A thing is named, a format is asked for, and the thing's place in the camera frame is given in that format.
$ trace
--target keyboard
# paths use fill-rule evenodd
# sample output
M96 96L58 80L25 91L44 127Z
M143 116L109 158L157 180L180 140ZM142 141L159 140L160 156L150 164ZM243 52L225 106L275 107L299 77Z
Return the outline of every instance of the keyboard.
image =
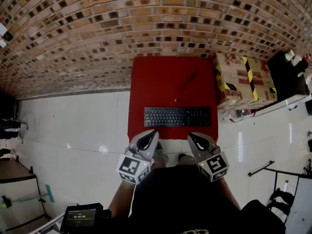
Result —
M145 127L209 126L209 107L145 107Z

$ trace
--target white tile floor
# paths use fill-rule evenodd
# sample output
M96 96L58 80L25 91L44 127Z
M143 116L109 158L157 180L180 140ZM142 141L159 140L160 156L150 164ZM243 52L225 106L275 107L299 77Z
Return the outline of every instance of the white tile floor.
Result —
M24 143L16 150L20 161L34 167L40 188L49 184L55 203L45 204L56 216L74 203L101 203L108 207L120 180L115 172L119 154L128 145L129 92L55 97L23 101L20 119L29 124ZM219 123L218 145L230 163L226 180L243 207L258 199L267 204L273 191L274 173L248 172L275 160L272 168L302 172L309 158L307 131L312 130L304 104L282 108L241 123ZM189 153L184 140L162 140L169 166L177 154ZM282 175L296 186L296 178Z

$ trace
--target person's arm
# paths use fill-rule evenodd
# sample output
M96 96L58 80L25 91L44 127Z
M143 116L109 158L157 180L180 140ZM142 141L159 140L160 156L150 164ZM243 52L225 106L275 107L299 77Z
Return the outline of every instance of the person's arm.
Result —
M123 181L115 196L109 205L108 209L112 212L112 218L128 218L133 192L136 185Z
M236 201L236 199L234 198L233 194L230 191L230 188L228 186L228 184L226 183L225 179L222 177L220 179L218 179L215 183L217 183L219 189L221 190L221 192L223 193L223 195L225 195L225 197L232 202L239 210L241 210L238 202Z

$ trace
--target red table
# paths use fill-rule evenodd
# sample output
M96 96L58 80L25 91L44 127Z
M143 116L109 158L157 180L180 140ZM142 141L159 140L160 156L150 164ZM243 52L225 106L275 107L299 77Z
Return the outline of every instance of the red table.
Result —
M144 107L201 106L211 109L210 126L154 127L161 139L187 139L189 132L200 132L217 141L217 101L212 61L186 57L134 59L128 121L130 141L135 135L153 128L144 126Z

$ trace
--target person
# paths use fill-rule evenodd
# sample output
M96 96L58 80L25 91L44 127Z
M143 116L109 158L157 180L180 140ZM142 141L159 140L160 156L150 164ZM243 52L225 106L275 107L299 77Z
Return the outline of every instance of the person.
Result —
M136 189L123 181L108 208L112 219L128 220L127 225L119 225L126 233L233 231L240 206L224 178L210 183L189 155L180 154L178 164L169 168L161 151L153 159L151 172Z
M4 156L5 154L11 154L11 157L10 158L2 158L2 156ZM15 159L16 159L16 152L14 149L10 150L10 149L2 148L0 150L0 161L15 160Z
M277 202L275 199L281 197L287 204ZM268 204L268 208L275 207L281 210L285 215L288 215L291 212L291 207L293 205L294 196L288 192L284 192L281 189L277 188L275 192L271 195L270 200L272 201Z
M11 139L17 138L19 142L23 143L23 138L21 136L21 132L12 132L12 131L5 131L6 129L18 129L18 128L25 128L28 130L28 125L24 122L18 122L15 120L4 120L0 119L0 139Z

